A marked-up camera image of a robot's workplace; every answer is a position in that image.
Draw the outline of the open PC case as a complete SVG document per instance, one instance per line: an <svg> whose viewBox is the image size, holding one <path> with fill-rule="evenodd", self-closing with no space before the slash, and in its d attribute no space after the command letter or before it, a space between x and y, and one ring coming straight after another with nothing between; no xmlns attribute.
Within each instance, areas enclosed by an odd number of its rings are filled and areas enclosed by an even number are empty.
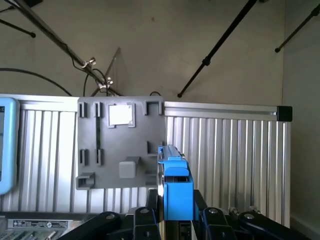
<svg viewBox="0 0 320 240"><path fill-rule="evenodd" d="M95 217L96 213L72 213L72 214L87 214L88 218L83 223ZM78 226L73 226L67 230L0 230L0 240L58 240L66 233L72 231Z"/></svg>

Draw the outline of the grey plastic parts rack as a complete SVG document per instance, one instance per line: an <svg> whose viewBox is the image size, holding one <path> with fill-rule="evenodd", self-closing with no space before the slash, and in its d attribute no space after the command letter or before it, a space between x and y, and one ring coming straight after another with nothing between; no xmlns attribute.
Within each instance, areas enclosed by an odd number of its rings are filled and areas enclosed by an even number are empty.
<svg viewBox="0 0 320 240"><path fill-rule="evenodd" d="M109 106L132 105L133 123L110 125ZM81 97L77 101L78 190L154 187L166 143L160 96Z"/></svg>

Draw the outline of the metal stand pole with clamps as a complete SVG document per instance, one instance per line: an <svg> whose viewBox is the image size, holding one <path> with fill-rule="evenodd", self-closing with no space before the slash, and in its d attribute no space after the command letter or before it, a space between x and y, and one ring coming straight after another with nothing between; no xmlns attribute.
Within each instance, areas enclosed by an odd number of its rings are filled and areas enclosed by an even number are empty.
<svg viewBox="0 0 320 240"><path fill-rule="evenodd" d="M45 34L53 43L55 43L70 58L73 67L92 77L97 85L96 90L91 94L95 96L99 91L105 92L107 96L120 96L121 94L111 87L111 81L102 74L101 71L93 69L95 59L82 60L25 2L24 0L4 0L12 7L24 15L33 25L35 25L43 34Z"/></svg>

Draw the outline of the black tripod leg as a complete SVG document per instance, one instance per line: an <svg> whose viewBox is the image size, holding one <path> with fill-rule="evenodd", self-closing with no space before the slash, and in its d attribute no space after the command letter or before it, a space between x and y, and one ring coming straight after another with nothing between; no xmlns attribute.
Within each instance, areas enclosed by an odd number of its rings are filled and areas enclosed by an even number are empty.
<svg viewBox="0 0 320 240"><path fill-rule="evenodd" d="M200 64L198 69L195 71L195 73L192 75L192 77L189 79L189 81L185 84L183 89L177 94L178 98L181 98L183 96L183 94L186 92L186 90L192 84L192 82L196 79L196 77L199 75L199 73L203 70L203 68L207 67L211 64L211 59L213 58L213 56L217 53L217 51L220 49L220 47L223 45L223 43L227 40L227 38L231 35L231 33L236 29L236 27L244 19L244 17L248 14L248 12L252 9L252 7L256 4L257 1L258 0L248 0L247 1L247 3L244 5L244 7L240 10L238 15L232 21L230 26L222 34L221 38L214 45L214 47L209 52L209 54L202 60L202 63Z"/></svg>
<svg viewBox="0 0 320 240"><path fill-rule="evenodd" d="M309 13L309 15L297 26L297 28L274 49L275 53L279 53L285 45L312 19L320 14L320 3Z"/></svg>
<svg viewBox="0 0 320 240"><path fill-rule="evenodd" d="M31 38L36 38L36 36L37 36L34 32L27 31L27 30L25 30L25 29L23 29L23 28L21 28L21 27L18 27L18 26L16 26L16 25L14 25L14 24L12 24L12 23L9 23L9 22L7 22L7 21L4 21L4 20L2 20L2 19L0 19L0 24L3 24L3 25L5 25L5 26L10 27L10 28L12 28L12 29L14 29L14 30L17 30L17 31L19 31L19 32L21 32L21 33L27 34L27 35L29 35Z"/></svg>

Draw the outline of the black profile end cap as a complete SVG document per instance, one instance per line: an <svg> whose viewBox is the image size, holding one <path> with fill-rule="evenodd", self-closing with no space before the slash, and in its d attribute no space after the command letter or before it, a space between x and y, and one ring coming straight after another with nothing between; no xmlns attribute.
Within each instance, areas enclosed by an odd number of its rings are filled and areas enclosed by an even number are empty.
<svg viewBox="0 0 320 240"><path fill-rule="evenodd" d="M293 107L292 106L277 106L276 120L278 122L292 122L293 121Z"/></svg>

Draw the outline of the silver CPU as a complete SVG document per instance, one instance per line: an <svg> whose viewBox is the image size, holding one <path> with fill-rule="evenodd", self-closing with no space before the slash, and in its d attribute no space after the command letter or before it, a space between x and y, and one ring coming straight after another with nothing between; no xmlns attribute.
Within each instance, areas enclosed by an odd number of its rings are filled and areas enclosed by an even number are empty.
<svg viewBox="0 0 320 240"><path fill-rule="evenodd" d="M131 125L133 123L132 105L110 105L108 113L111 126Z"/></svg>

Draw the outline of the light blue teach pendant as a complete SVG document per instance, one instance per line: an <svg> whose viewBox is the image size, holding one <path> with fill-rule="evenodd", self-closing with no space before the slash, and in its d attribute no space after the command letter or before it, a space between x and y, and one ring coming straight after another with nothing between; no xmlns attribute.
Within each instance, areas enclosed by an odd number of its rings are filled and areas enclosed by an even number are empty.
<svg viewBox="0 0 320 240"><path fill-rule="evenodd" d="M0 196L10 192L17 182L19 118L20 103L0 97Z"/></svg>

